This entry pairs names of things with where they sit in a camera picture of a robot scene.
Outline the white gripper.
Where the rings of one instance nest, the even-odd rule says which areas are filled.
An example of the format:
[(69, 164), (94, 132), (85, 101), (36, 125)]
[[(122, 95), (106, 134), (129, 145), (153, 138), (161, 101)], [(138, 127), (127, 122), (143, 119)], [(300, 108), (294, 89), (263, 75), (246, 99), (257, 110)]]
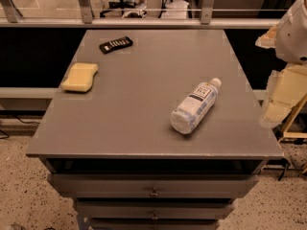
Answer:
[(289, 62), (282, 71), (273, 70), (269, 76), (259, 120), (262, 127), (280, 125), (307, 94), (306, 1), (296, 0), (278, 26), (272, 26), (255, 41), (257, 47), (275, 48), (276, 56)]

